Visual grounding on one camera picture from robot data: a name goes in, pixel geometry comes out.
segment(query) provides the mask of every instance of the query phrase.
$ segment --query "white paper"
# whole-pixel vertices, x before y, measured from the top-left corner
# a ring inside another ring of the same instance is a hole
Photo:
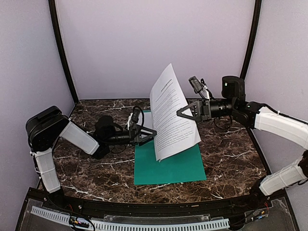
[[[150,94],[156,160],[180,153],[201,141],[196,122],[177,116],[187,106],[172,64],[163,71]]]

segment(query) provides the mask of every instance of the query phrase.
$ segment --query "marble table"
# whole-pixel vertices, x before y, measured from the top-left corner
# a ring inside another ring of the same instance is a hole
[[[91,133],[102,115],[124,126],[133,106],[150,109],[149,100],[84,100],[71,119]],[[228,131],[213,121],[198,124],[199,143],[207,180],[163,185],[134,185],[134,147],[101,160],[91,158],[71,143],[59,139],[54,162],[68,196],[120,203],[186,203],[218,200],[249,193],[255,180],[265,176],[261,159],[243,126],[234,122]],[[123,147],[116,147],[114,152]]]

